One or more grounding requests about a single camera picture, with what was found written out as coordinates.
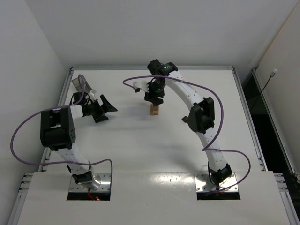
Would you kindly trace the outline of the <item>wide light wood block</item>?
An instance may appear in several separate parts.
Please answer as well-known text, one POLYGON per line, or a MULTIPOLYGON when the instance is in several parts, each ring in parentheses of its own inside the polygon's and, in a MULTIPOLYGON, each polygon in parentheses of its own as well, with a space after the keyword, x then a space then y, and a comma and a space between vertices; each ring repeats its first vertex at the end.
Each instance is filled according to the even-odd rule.
POLYGON ((158 111, 158 110, 159 110, 159 106, 151 105, 151 106, 150 106, 150 109, 151 109, 152 111, 158 111))

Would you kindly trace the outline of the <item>clear smoky plastic box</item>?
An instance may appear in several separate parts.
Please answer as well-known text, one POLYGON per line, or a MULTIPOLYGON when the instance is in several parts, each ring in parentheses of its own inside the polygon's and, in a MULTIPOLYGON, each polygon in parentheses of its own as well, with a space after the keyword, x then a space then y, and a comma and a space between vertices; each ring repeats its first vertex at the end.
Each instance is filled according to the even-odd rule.
POLYGON ((89 86, 86 78, 83 75, 78 76, 77 78, 71 80, 71 82, 74 85, 77 92, 82 92, 83 87, 85 87, 84 89, 85 93, 90 93, 92 91, 92 88, 89 86))

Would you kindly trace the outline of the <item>dark brown half-round block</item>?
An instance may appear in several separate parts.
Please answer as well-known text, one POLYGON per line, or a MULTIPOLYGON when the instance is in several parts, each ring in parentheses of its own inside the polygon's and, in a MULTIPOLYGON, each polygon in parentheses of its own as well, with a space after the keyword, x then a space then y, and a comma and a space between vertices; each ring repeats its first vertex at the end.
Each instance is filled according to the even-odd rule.
POLYGON ((183 117, 182 121, 185 122, 185 123, 187 123, 188 122, 188 117, 187 116, 183 117))

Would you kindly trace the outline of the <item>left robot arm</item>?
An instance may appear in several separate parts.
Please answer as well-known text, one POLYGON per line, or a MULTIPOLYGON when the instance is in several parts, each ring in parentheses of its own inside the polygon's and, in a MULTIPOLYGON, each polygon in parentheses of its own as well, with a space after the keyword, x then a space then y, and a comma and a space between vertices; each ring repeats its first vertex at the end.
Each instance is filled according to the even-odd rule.
POLYGON ((96 190, 101 185, 89 160, 79 151, 75 141, 76 133, 74 120, 92 116, 95 123, 108 120, 106 113, 116 112, 104 95, 98 100, 86 92, 73 93, 72 105, 41 112, 40 140, 44 147, 57 152, 65 162, 77 185, 96 190))

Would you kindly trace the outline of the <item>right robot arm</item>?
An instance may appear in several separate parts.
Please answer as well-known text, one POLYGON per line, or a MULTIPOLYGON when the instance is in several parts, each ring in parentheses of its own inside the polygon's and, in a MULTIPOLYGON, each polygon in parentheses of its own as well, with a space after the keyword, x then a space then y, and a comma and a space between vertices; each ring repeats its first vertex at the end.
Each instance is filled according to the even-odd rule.
POLYGON ((218 142, 214 140, 214 100, 203 97, 191 85, 184 83, 178 68, 171 62, 163 64, 155 59, 148 64, 147 69, 155 78, 147 82, 144 100, 151 102, 153 107, 159 106, 163 103, 165 86, 181 98, 189 110, 187 124, 206 149, 210 181, 219 189, 219 184, 231 176, 232 170, 219 151, 218 142))

